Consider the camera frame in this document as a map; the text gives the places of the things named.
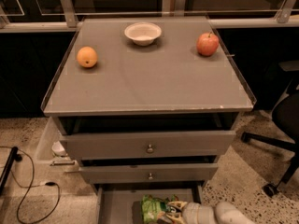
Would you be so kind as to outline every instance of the concrete floor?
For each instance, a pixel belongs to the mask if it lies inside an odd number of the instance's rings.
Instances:
[[[19,210],[19,218],[25,223],[35,222],[52,209],[57,201],[57,188],[43,184],[53,181],[61,187],[62,196],[55,211],[40,223],[95,223],[97,196],[80,177],[76,164],[50,166],[50,147],[57,133],[44,132],[46,127],[47,130],[50,128],[48,121],[47,118],[0,119],[0,146],[17,146],[28,153],[35,164],[33,184],[41,185],[30,189]],[[263,111],[245,113],[235,129],[236,139],[220,158],[219,170],[204,188],[203,204],[214,206],[220,201],[228,201],[256,223],[298,224],[299,172],[272,199],[261,189],[266,183],[279,180],[288,167],[291,152],[257,141],[250,141],[250,145],[240,141],[245,130],[285,140],[288,137]],[[0,148],[0,168],[5,165],[8,153],[9,148]],[[20,185],[28,186],[32,166],[29,158],[22,156],[22,161],[14,162],[12,173]],[[9,175],[0,197],[0,223],[19,223],[17,209],[25,192],[26,189],[20,188]]]

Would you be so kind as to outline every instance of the black chair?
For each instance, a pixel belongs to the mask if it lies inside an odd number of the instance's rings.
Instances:
[[[296,72],[294,79],[287,89],[288,96],[279,102],[274,107],[272,112],[273,122],[280,128],[281,131],[287,134],[294,141],[294,143],[247,132],[243,132],[241,136],[241,140],[244,143],[247,143],[250,139],[255,139],[265,142],[271,146],[287,149],[294,153],[291,159],[291,164],[280,181],[276,185],[269,183],[263,187],[263,191],[269,197],[277,194],[279,185],[281,183],[286,184],[291,179],[295,171],[299,168],[299,90],[296,89],[298,84],[299,76]]]

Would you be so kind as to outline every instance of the gray tabletop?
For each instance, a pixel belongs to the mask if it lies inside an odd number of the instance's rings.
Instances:
[[[148,47],[124,35],[131,23],[149,21],[162,36]],[[205,17],[87,19],[44,108],[47,116],[147,112],[229,112],[253,108],[221,47],[196,52],[197,37],[212,31]],[[93,47],[98,63],[81,67],[76,55]]]

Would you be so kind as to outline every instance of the dresser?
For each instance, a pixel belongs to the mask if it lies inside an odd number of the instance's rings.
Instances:
[[[124,35],[140,21],[162,28],[150,46]],[[83,22],[42,109],[98,195],[98,223],[138,223],[144,194],[200,202],[255,102],[223,44],[211,57],[197,53],[197,37],[212,31],[199,16]],[[85,46],[98,54],[91,69],[76,61]]]

